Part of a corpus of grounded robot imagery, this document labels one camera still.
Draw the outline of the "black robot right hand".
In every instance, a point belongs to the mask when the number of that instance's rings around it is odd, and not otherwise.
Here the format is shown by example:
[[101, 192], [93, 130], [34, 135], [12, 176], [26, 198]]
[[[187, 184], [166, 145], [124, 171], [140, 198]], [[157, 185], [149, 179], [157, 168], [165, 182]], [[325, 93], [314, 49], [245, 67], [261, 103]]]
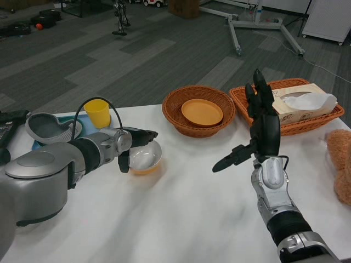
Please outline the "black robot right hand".
[[239, 145], [232, 152], [218, 161], [212, 171], [214, 173], [228, 168], [231, 165], [239, 165], [251, 158], [258, 157], [260, 161], [266, 156], [278, 156], [280, 148], [280, 120], [273, 108], [274, 97], [270, 85], [260, 70], [256, 69], [253, 74], [254, 87], [245, 85], [245, 95], [248, 102], [248, 116], [253, 118], [250, 127], [250, 143], [247, 146]]

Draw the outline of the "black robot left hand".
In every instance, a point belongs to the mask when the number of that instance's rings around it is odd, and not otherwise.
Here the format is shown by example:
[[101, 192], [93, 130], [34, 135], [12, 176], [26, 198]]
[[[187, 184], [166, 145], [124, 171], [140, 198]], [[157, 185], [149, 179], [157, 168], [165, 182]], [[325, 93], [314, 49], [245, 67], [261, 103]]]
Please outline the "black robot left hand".
[[121, 146], [118, 165], [122, 173], [127, 173], [129, 172], [130, 149], [146, 146], [158, 136], [158, 132], [132, 127], [123, 127], [122, 132], [121, 137], [118, 139], [118, 146]]

